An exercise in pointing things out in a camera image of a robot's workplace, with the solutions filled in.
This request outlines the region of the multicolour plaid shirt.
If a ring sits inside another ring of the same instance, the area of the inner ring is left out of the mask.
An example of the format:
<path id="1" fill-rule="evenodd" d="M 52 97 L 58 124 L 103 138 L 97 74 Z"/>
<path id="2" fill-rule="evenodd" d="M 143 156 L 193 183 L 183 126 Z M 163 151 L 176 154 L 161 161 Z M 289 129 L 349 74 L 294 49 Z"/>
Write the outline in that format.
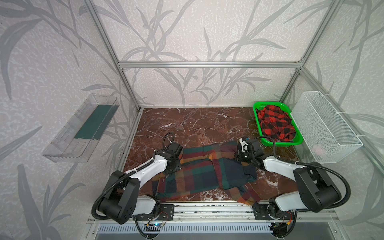
<path id="1" fill-rule="evenodd" d="M 261 201 L 252 183 L 257 168 L 236 160 L 236 141 L 183 150 L 181 169 L 168 177 L 158 174 L 149 184 L 151 194 L 162 201 L 221 189 L 232 200 L 253 205 Z"/>

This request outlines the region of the green plastic basket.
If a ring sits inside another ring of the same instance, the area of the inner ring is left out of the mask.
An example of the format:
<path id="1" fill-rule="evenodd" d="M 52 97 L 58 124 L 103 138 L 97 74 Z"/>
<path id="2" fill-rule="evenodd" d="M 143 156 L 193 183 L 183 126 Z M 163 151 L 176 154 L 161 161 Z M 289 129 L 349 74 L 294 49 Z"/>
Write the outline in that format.
<path id="1" fill-rule="evenodd" d="M 253 111 L 262 143 L 271 147 L 297 146 L 303 136 L 292 117 L 290 108 L 280 102 L 256 102 Z"/>

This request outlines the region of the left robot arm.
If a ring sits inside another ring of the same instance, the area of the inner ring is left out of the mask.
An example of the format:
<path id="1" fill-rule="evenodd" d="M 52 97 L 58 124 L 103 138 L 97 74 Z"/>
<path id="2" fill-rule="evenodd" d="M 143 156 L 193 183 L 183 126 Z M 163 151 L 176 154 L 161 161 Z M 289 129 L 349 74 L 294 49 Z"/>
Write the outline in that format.
<path id="1" fill-rule="evenodd" d="M 122 225 L 138 216 L 157 217 L 161 209 L 160 200 L 140 196 L 140 189 L 159 173 L 169 176 L 180 170 L 182 150 L 181 145 L 171 142 L 154 151 L 153 156 L 140 166 L 126 172 L 113 172 L 92 206 L 93 218 L 114 220 Z"/>

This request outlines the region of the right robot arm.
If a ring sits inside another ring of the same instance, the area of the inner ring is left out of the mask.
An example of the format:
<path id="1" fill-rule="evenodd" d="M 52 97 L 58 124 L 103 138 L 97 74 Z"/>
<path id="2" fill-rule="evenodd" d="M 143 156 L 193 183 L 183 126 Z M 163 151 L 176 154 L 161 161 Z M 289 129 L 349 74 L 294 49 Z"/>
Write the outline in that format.
<path id="1" fill-rule="evenodd" d="M 276 154 L 275 142 L 273 155 L 264 157 L 258 139 L 239 139 L 236 160 L 279 174 L 297 184 L 297 191 L 270 200 L 267 208 L 270 215 L 288 211 L 318 213 L 340 207 L 350 199 L 350 184 L 341 174 L 316 162 L 284 160 Z"/>

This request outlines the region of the red black plaid shirt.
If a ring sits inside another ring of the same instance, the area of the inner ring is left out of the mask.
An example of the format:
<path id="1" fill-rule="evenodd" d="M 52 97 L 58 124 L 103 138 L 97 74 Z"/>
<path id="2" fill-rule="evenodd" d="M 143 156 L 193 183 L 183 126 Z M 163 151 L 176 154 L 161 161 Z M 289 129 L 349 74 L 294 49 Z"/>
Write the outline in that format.
<path id="1" fill-rule="evenodd" d="M 297 133 L 292 119 L 279 106 L 267 105 L 262 110 L 257 110 L 257 116 L 264 136 L 280 143 L 294 141 Z"/>

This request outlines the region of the pink object in basket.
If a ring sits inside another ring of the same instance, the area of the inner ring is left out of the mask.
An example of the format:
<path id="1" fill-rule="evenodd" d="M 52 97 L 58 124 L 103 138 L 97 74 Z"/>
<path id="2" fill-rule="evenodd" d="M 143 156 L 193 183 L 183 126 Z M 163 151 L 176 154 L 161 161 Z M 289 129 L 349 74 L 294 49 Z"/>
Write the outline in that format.
<path id="1" fill-rule="evenodd" d="M 325 156 L 327 154 L 327 151 L 321 144 L 313 145 L 312 151 L 318 156 Z"/>

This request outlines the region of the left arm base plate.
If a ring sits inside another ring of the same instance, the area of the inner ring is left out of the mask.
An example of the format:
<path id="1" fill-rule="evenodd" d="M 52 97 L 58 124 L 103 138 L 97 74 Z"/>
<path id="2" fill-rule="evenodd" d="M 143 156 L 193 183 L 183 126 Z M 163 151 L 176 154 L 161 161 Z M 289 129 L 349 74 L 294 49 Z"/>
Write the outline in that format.
<path id="1" fill-rule="evenodd" d="M 150 214 L 141 214 L 137 215 L 136 219 L 138 221 L 149 221 L 149 220 L 158 220 L 158 221 L 172 221 L 175 213 L 175 205 L 173 204 L 160 204 L 153 210 Z"/>

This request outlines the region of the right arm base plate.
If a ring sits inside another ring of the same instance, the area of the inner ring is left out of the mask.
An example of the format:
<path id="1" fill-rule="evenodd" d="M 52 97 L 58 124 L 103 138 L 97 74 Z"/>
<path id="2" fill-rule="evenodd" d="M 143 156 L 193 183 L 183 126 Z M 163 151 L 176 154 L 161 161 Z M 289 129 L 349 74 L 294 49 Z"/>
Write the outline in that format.
<path id="1" fill-rule="evenodd" d="M 294 212 L 292 210 L 282 211 L 275 203 L 255 203 L 252 205 L 252 209 L 256 220 L 274 220 L 283 222 L 290 222 L 293 220 Z"/>

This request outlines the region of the aluminium front rail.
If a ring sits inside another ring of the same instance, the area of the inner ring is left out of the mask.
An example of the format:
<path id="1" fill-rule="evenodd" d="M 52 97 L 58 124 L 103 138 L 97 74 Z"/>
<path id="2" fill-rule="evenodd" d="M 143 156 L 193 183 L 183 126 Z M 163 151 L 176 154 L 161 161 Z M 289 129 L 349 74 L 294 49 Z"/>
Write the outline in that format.
<path id="1" fill-rule="evenodd" d="M 192 202 L 169 202 L 168 205 L 174 205 L 172 210 L 167 210 L 155 218 L 155 220 L 166 221 L 166 224 L 176 223 L 267 223 L 267 222 L 288 222 L 291 215 L 285 213 L 285 217 L 274 220 L 269 215 L 257 214 L 251 206 L 234 201 L 192 201 Z M 326 222 L 339 223 L 340 219 L 334 210 L 325 210 L 319 213 L 299 212 L 297 223 L 299 222 Z M 115 224 L 113 220 L 96 220 L 89 216 L 87 223 L 110 223 Z"/>

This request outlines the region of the clear plastic wall bin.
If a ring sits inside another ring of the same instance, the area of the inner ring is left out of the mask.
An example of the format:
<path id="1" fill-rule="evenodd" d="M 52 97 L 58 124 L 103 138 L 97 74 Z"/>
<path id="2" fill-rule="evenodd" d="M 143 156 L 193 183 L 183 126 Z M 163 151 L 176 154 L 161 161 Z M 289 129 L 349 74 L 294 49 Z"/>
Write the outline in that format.
<path id="1" fill-rule="evenodd" d="M 120 104 L 117 97 L 90 94 L 44 149 L 54 163 L 86 163 Z"/>

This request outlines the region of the aluminium frame bars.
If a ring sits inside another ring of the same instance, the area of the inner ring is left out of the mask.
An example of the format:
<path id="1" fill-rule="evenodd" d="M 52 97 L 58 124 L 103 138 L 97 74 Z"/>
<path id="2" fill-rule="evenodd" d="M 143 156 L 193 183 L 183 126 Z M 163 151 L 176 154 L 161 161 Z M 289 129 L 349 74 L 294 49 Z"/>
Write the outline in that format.
<path id="1" fill-rule="evenodd" d="M 239 62 L 239 61 L 133 61 L 133 62 L 120 62 L 112 48 L 111 41 L 108 39 L 107 32 L 102 24 L 102 21 L 98 15 L 96 5 L 93 1 L 85 1 L 86 11 L 90 14 L 93 23 L 95 24 L 98 34 L 101 37 L 108 53 L 113 61 L 113 66 L 118 71 L 118 74 L 123 80 L 126 89 L 133 98 L 136 106 L 139 108 L 137 98 L 135 97 L 132 87 L 129 85 L 121 65 L 127 65 L 128 68 L 292 68 L 295 69 L 294 75 L 290 78 L 290 81 L 285 88 L 280 101 L 287 98 L 288 93 L 295 85 L 298 76 L 302 76 L 306 79 L 307 83 L 316 91 L 321 92 L 323 96 L 330 102 L 330 104 L 338 111 L 344 118 L 346 123 L 352 128 L 356 134 L 360 134 L 361 141 L 363 143 L 362 151 L 373 164 L 374 168 L 379 171 L 381 175 L 384 174 L 384 157 L 373 145 L 372 141 L 363 135 L 362 130 L 357 127 L 353 122 L 350 115 L 343 112 L 341 106 L 331 97 L 330 93 L 316 81 L 315 77 L 306 68 L 306 64 L 310 57 L 313 55 L 315 48 L 319 45 L 321 38 L 325 35 L 327 29 L 330 27 L 331 22 L 336 17 L 344 1 L 332 1 L 324 18 L 322 19 L 319 27 L 317 28 L 312 40 L 309 43 L 303 57 L 299 61 L 258 61 L 258 62 Z"/>

